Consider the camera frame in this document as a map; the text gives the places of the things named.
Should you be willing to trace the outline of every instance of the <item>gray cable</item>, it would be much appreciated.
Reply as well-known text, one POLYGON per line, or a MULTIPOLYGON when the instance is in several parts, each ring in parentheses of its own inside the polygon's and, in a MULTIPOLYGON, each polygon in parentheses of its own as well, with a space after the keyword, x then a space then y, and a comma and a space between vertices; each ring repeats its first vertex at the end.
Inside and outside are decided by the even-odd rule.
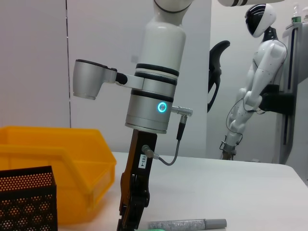
POLYGON ((177 143, 177 149, 175 150, 175 155, 174 155, 174 158, 173 158, 173 160, 172 160, 171 163, 167 163, 167 162, 166 162, 165 160, 163 160, 161 157, 158 158, 158 159, 159 159, 161 162, 163 162, 165 165, 167 165, 167 166, 173 165, 174 162, 177 160, 177 157, 178 157, 179 146, 180 146, 180 141, 178 141, 178 143, 177 143))

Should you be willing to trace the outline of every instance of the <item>green object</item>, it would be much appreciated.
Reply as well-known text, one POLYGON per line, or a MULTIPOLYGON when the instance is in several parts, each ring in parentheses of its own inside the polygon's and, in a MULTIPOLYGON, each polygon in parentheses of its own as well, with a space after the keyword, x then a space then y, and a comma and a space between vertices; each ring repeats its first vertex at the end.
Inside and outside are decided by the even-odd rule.
POLYGON ((292 18, 292 23, 300 23, 300 22, 301 22, 301 16, 292 18))

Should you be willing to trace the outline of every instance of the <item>label sticker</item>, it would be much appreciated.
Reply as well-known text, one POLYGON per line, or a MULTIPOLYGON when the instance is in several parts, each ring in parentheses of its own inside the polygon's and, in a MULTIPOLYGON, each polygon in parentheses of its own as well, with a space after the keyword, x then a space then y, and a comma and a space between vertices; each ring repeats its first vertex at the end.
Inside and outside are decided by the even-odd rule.
POLYGON ((146 155, 141 154, 138 168, 145 168, 147 159, 146 155))

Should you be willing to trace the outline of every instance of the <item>black ring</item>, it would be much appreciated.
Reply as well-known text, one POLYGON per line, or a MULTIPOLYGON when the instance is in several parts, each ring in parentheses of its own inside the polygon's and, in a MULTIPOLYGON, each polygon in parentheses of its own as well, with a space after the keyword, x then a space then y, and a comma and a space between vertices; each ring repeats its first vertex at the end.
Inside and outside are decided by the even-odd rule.
POLYGON ((152 98, 152 99, 156 99, 156 100, 162 100, 162 101, 167 101, 167 102, 173 103, 173 98, 169 97, 169 96, 165 96, 165 95, 149 93, 149 92, 145 92, 145 91, 141 91, 141 90, 131 90, 130 94, 139 95, 139 96, 143 96, 143 97, 148 97, 148 98, 152 98))
POLYGON ((183 10, 180 10, 180 11, 167 11, 167 10, 165 10, 164 8, 162 8, 160 5, 158 5, 158 3, 156 2, 156 0, 154 0, 154 2, 155 2, 156 6, 157 6, 159 9, 161 9, 162 11, 165 11, 166 13, 180 13, 180 12, 186 10, 186 9, 191 5, 191 4, 189 4, 188 7, 186 7, 186 8, 183 9, 183 10))
POLYGON ((169 84, 172 84, 174 86, 176 86, 177 83, 178 83, 176 81, 176 79, 170 79, 170 78, 167 78, 167 77, 156 76, 156 75, 151 75, 151 74, 142 73, 142 72, 136 72, 135 76, 146 78, 146 79, 151 79, 151 80, 156 80, 156 81, 159 81, 159 82, 169 83, 169 84))
POLYGON ((179 77, 180 73, 176 70, 173 70, 171 68, 168 67, 163 67, 163 66, 156 66, 156 65, 152 65, 152 64, 137 64, 136 68, 143 68, 143 69, 149 69, 149 70, 153 70, 153 71, 161 71, 161 72, 165 72, 168 74, 172 74, 174 76, 179 77))

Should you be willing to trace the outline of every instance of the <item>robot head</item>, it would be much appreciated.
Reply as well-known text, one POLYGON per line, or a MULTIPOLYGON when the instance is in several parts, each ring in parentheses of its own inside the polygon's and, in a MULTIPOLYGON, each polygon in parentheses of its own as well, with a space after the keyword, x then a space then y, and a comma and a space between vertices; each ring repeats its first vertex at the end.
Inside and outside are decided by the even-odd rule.
POLYGON ((258 4, 246 12, 245 18, 250 34, 258 38, 275 22, 276 12, 269 4, 258 4))

